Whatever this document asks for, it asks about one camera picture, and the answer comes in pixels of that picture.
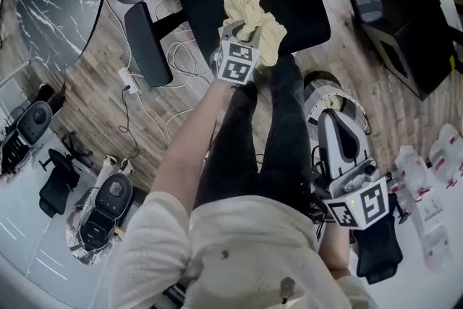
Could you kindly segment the black swivel chair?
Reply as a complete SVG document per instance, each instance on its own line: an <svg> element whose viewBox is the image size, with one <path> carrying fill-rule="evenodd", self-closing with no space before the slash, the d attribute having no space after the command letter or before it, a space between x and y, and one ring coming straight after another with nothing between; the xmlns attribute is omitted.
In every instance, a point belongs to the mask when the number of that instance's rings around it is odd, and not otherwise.
<svg viewBox="0 0 463 309"><path fill-rule="evenodd" d="M80 175L72 164L72 156L63 156L60 152L49 149L49 159L40 165L46 170L49 163L54 165L49 178L39 192L39 207L50 218L56 214L63 215L69 194L78 185Z"/></svg>

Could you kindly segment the person's dark trousers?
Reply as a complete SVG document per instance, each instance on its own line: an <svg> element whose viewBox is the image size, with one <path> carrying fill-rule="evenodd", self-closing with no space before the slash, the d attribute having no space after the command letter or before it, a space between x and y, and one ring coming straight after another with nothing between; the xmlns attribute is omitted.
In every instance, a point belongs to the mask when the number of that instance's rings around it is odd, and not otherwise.
<svg viewBox="0 0 463 309"><path fill-rule="evenodd" d="M304 113L304 85L292 55L270 68L272 120L263 163L257 166L252 116L258 89L250 82L235 89L205 163L195 199L214 201L256 195L310 213L310 141Z"/></svg>

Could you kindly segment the white power strip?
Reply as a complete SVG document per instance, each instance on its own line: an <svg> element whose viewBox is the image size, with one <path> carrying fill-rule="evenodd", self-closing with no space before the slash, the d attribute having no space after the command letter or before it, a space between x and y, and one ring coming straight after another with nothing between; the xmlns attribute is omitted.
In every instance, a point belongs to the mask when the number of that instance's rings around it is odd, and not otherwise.
<svg viewBox="0 0 463 309"><path fill-rule="evenodd" d="M139 90L139 86L136 83L134 77L132 76L131 72L126 68L122 67L119 71L118 74L124 83L125 87L129 87L128 91L130 94L135 94Z"/></svg>

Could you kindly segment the white water dispenser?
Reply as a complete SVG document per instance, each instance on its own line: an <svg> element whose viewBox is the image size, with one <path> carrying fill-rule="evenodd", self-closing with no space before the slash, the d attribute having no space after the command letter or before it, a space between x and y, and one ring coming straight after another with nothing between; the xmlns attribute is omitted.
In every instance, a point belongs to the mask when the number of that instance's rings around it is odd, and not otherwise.
<svg viewBox="0 0 463 309"><path fill-rule="evenodd" d="M432 272L442 271L451 258L451 248L448 230L442 222L443 205L435 189L427 190L415 202L412 217L425 265Z"/></svg>

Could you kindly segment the black backpack device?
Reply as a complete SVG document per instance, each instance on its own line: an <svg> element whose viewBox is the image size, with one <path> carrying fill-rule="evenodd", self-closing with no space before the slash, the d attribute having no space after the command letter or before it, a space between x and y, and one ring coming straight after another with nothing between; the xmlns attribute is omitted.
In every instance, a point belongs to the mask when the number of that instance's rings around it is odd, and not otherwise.
<svg viewBox="0 0 463 309"><path fill-rule="evenodd" d="M35 145L50 127L66 100L66 83L58 93L42 84L33 102L5 129L0 140L0 175L16 174L31 156Z"/></svg>
<svg viewBox="0 0 463 309"><path fill-rule="evenodd" d="M133 166L128 158L115 169L117 160L107 155L93 187L73 205L66 220L70 253L86 266L99 263L120 241L117 229L132 204Z"/></svg>

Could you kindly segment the curved white desk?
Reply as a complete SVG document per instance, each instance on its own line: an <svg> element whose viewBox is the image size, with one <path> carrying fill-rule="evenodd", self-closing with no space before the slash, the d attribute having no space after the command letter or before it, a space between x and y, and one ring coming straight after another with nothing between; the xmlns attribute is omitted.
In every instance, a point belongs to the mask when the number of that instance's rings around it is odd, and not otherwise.
<svg viewBox="0 0 463 309"><path fill-rule="evenodd" d="M0 185L1 303L15 309L109 309L109 283L128 222L138 206L133 200L117 229L121 238L99 263L86 266L70 253L66 220L73 205L94 186L98 174L72 159L80 175L63 215L48 217L39 207L39 192L54 167L40 165L48 150L69 155L54 134L35 145L18 173Z"/></svg>

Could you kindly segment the person's white shirt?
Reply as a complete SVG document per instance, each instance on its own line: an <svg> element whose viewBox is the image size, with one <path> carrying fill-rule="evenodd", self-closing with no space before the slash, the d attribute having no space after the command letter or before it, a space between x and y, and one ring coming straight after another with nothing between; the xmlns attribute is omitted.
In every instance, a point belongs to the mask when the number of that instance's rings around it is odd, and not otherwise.
<svg viewBox="0 0 463 309"><path fill-rule="evenodd" d="M282 305L287 276L294 296ZM182 309L378 309L360 279L332 277L308 217L260 196L191 213L168 193L147 196L116 258L110 309L149 309L177 282Z"/></svg>

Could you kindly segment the grey clip microphone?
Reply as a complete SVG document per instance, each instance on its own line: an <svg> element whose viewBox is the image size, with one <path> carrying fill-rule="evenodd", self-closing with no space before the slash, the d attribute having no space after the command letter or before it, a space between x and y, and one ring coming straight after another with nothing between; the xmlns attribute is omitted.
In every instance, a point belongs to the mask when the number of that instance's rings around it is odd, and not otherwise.
<svg viewBox="0 0 463 309"><path fill-rule="evenodd" d="M294 296L295 281L291 277L284 277L280 282L279 297L281 304L285 305Z"/></svg>

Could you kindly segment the group of clear water bottles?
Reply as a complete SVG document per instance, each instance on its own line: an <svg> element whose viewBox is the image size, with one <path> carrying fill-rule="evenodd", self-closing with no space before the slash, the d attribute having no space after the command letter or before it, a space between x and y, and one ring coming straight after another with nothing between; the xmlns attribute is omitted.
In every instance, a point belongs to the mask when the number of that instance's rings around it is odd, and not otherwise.
<svg viewBox="0 0 463 309"><path fill-rule="evenodd" d="M419 156L410 145L403 145L394 160L399 175L412 198L419 202L433 187L453 187L463 178L463 132L444 124L428 151Z"/></svg>

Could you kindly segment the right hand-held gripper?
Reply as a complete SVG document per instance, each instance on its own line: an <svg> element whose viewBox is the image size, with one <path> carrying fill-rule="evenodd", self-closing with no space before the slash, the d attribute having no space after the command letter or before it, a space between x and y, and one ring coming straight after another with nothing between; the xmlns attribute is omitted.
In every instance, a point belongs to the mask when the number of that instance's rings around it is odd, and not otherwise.
<svg viewBox="0 0 463 309"><path fill-rule="evenodd" d="M389 212L389 206L386 178L369 158L366 134L339 111L325 110L318 123L321 157L334 179L323 202L339 226L367 229Z"/></svg>

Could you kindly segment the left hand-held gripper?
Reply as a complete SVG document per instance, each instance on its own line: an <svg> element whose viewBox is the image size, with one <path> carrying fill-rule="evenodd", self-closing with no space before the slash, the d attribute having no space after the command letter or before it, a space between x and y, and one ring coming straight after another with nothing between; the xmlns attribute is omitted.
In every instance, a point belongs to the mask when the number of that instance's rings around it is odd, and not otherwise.
<svg viewBox="0 0 463 309"><path fill-rule="evenodd" d="M211 54L211 69L215 77L238 85L248 82L260 58L258 47L262 28L255 28L250 39L241 41L237 34L244 25L243 20L225 25L220 43Z"/></svg>

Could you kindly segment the person's right forearm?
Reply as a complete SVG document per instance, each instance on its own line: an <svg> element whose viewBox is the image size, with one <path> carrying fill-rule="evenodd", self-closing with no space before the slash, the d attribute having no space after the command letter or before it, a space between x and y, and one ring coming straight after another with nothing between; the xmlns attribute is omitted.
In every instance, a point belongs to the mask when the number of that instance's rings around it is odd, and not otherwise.
<svg viewBox="0 0 463 309"><path fill-rule="evenodd" d="M336 223L327 224L318 254L335 280L349 276L349 230Z"/></svg>

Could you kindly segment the white woven laundry basket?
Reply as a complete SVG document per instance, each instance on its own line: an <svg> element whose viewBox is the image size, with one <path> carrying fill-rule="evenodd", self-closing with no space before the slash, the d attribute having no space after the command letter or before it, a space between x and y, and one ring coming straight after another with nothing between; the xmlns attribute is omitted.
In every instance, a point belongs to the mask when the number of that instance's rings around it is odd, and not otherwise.
<svg viewBox="0 0 463 309"><path fill-rule="evenodd" d="M347 99L346 107L342 113L351 117L366 135L371 134L371 124L366 110L342 88L338 79L330 72L310 72L304 78L304 95L306 120L314 128L317 128L319 116L325 108L323 98L339 95Z"/></svg>

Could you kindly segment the person's left forearm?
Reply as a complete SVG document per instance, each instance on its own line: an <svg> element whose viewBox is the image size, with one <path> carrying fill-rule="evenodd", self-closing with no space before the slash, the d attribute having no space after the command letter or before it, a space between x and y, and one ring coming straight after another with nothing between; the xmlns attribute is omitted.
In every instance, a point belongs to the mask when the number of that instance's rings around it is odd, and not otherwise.
<svg viewBox="0 0 463 309"><path fill-rule="evenodd" d="M174 196L188 213L194 206L214 125L230 88L228 82L213 81L170 142L156 172L151 191Z"/></svg>

